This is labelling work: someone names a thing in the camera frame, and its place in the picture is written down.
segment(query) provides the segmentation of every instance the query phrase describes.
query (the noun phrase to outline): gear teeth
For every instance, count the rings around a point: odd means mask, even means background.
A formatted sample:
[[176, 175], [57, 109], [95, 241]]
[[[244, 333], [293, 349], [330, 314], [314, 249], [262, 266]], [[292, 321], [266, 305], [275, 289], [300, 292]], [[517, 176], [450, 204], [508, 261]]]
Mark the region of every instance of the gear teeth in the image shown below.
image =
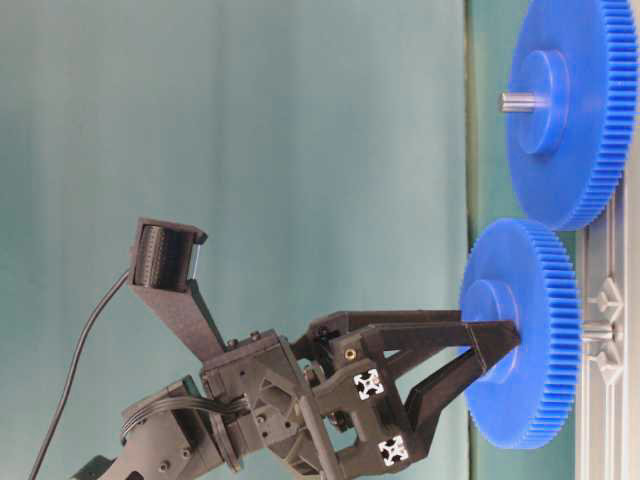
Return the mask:
[[587, 186], [559, 230], [579, 230], [595, 220], [615, 191], [635, 125], [638, 44], [628, 0], [600, 0], [609, 52], [604, 135]]
[[[512, 449], [535, 449], [549, 443], [562, 430], [574, 403], [580, 373], [582, 320], [575, 273], [564, 245], [544, 225], [531, 220], [518, 220], [538, 257], [545, 278], [549, 312], [549, 356], [542, 398], [537, 410]], [[474, 423], [485, 438], [473, 411]]]

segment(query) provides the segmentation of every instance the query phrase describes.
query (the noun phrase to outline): black cable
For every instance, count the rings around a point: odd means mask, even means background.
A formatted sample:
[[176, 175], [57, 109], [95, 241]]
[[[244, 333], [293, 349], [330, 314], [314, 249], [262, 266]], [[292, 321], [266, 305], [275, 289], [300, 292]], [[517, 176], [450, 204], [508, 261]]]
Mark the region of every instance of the black cable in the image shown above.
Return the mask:
[[69, 372], [67, 373], [67, 379], [64, 384], [64, 389], [62, 390], [62, 395], [60, 396], [60, 400], [58, 401], [58, 406], [56, 408], [55, 413], [53, 414], [53, 418], [51, 419], [51, 423], [49, 424], [49, 430], [47, 430], [47, 434], [44, 437], [44, 441], [42, 442], [42, 446], [38, 451], [38, 455], [36, 456], [36, 460], [33, 463], [33, 468], [31, 469], [31, 473], [29, 474], [29, 480], [35, 480], [38, 476], [38, 472], [40, 471], [40, 467], [42, 466], [42, 461], [44, 460], [44, 456], [47, 453], [47, 449], [49, 448], [49, 444], [51, 443], [51, 439], [53, 438], [53, 434], [56, 431], [58, 426], [58, 422], [60, 421], [60, 417], [62, 416], [62, 412], [64, 411], [64, 407], [67, 404], [67, 400], [69, 399], [69, 393], [71, 391], [71, 385], [73, 384], [73, 380], [76, 376], [76, 370], [78, 369], [78, 361], [80, 360], [80, 354], [82, 354], [82, 349], [84, 348], [84, 344], [87, 340], [87, 336], [91, 331], [91, 327], [95, 323], [96, 319], [104, 310], [109, 300], [113, 298], [116, 292], [125, 284], [127, 278], [129, 276], [129, 270], [126, 270], [116, 283], [105, 293], [104, 297], [98, 302], [96, 307], [89, 315], [87, 319], [87, 323], [85, 323], [84, 328], [82, 329], [82, 333], [80, 333], [80, 338], [78, 338], [78, 342], [76, 343], [75, 351], [73, 352], [73, 358], [71, 360], [71, 365], [69, 366]]

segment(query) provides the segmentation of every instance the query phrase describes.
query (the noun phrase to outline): green curtain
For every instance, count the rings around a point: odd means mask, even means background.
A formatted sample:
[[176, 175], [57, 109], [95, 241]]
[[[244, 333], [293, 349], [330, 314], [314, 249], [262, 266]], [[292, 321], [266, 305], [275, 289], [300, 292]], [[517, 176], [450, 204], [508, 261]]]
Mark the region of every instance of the green curtain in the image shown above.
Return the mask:
[[[199, 279], [226, 338], [275, 327], [293, 339], [338, 309], [455, 307], [463, 41], [461, 1], [3, 2], [3, 477], [26, 477], [138, 216], [210, 234]], [[120, 293], [41, 478], [116, 456], [119, 412], [198, 369]], [[431, 456], [401, 478], [465, 479], [467, 457], [458, 400]], [[288, 477], [260, 453], [235, 478], [258, 475]]]

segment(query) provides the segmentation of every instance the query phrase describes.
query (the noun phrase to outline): cable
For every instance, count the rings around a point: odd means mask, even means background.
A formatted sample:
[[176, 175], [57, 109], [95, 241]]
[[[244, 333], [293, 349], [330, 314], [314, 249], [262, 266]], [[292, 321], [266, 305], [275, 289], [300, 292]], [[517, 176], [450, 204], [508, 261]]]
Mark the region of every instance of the cable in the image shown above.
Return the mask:
[[33, 468], [31, 469], [31, 473], [29, 474], [29, 480], [35, 480], [38, 476], [38, 472], [40, 471], [40, 467], [42, 466], [42, 461], [44, 460], [44, 456], [47, 453], [49, 448], [49, 444], [51, 443], [51, 439], [53, 438], [53, 434], [58, 427], [58, 422], [60, 421], [60, 417], [62, 416], [62, 412], [64, 411], [64, 407], [67, 404], [67, 400], [69, 399], [69, 393], [71, 392], [71, 385], [73, 385], [73, 380], [76, 376], [76, 370], [78, 369], [78, 361], [80, 360], [80, 355], [82, 354], [82, 349], [84, 348], [84, 344], [87, 340], [87, 336], [93, 327], [96, 319], [104, 310], [109, 300], [113, 298], [116, 292], [125, 284], [127, 278], [129, 276], [129, 270], [126, 270], [116, 283], [105, 293], [104, 297], [98, 302], [96, 307], [89, 315], [87, 322], [82, 329], [82, 333], [80, 333], [80, 338], [78, 338], [78, 342], [76, 343], [76, 348], [73, 352], [73, 358], [71, 360], [71, 365], [69, 366], [69, 371], [67, 373], [67, 379], [64, 384], [64, 388], [62, 390], [62, 395], [60, 396], [60, 400], [58, 401], [58, 406], [56, 408], [55, 413], [53, 414], [53, 418], [51, 419], [51, 423], [49, 424], [49, 429], [47, 430], [47, 434], [44, 437], [42, 442], [42, 446], [38, 451], [38, 455], [36, 456], [36, 460], [33, 463]]
[[202, 397], [168, 397], [156, 400], [140, 408], [132, 414], [120, 429], [120, 441], [124, 445], [127, 434], [139, 424], [142, 424], [151, 415], [173, 410], [200, 410], [204, 412], [214, 412], [221, 415], [233, 415], [249, 408], [246, 398], [238, 398], [228, 404], [221, 403], [210, 398]]

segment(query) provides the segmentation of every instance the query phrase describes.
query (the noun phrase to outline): metal shaft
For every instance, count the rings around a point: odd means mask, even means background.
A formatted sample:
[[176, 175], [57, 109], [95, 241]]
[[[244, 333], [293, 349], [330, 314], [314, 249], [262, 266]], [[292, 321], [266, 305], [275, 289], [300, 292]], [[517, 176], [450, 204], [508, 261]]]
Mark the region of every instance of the metal shaft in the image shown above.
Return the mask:
[[529, 113], [535, 107], [536, 98], [533, 93], [503, 92], [498, 97], [498, 109], [504, 113]]
[[582, 324], [582, 340], [584, 342], [609, 342], [613, 339], [613, 326], [609, 322], [584, 322]]

